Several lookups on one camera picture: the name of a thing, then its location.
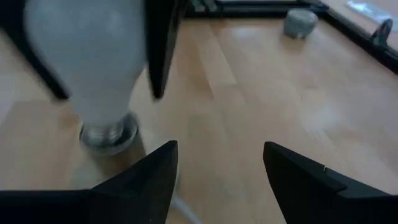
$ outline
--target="white light bulb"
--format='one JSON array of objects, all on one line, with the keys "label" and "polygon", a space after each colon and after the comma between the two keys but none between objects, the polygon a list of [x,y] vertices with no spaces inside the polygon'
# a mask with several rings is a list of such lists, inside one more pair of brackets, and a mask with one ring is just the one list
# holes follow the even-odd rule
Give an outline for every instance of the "white light bulb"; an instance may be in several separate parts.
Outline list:
[{"label": "white light bulb", "polygon": [[25,29],[83,124],[112,125],[128,114],[146,62],[144,0],[28,0]]}]

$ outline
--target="wooden floor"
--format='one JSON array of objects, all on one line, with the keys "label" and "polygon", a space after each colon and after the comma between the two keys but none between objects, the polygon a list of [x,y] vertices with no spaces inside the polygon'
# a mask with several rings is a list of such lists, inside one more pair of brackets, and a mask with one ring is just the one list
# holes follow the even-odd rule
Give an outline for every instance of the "wooden floor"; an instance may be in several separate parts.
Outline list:
[{"label": "wooden floor", "polygon": [[[146,75],[133,91],[148,152],[178,140],[179,193],[203,223],[285,222],[265,141],[398,194],[398,77],[322,21],[306,41],[281,29],[186,21],[165,98],[151,101]],[[114,175],[121,164],[104,170],[80,149],[70,105],[50,101],[4,35],[0,49],[0,188],[79,189]],[[188,223],[175,210],[169,221]]]}]

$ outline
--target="black metal bar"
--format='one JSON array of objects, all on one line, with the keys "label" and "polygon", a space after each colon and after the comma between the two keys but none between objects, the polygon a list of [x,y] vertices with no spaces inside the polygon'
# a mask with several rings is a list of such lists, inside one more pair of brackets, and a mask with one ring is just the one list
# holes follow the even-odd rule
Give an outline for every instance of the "black metal bar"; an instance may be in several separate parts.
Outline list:
[{"label": "black metal bar", "polygon": [[395,74],[398,73],[398,52],[396,50],[388,46],[381,47],[374,45],[369,33],[332,9],[329,9],[322,19],[338,29],[392,72]]},{"label": "black metal bar", "polygon": [[[300,6],[294,8],[307,9],[314,12],[317,16],[322,16],[326,12],[324,9]],[[285,18],[291,7],[255,7],[255,6],[224,6],[215,12],[195,12],[187,11],[185,18],[268,18],[268,19],[281,19]]]}]

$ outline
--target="metal screw base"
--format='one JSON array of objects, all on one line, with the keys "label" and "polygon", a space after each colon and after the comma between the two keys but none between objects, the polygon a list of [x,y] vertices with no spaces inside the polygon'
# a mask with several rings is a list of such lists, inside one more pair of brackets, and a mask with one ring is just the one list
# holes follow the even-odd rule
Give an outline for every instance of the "metal screw base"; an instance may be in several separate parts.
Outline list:
[{"label": "metal screw base", "polygon": [[109,126],[83,124],[79,140],[83,149],[87,149],[97,156],[113,156],[132,144],[137,131],[137,120],[132,114],[128,114],[120,122]]}]

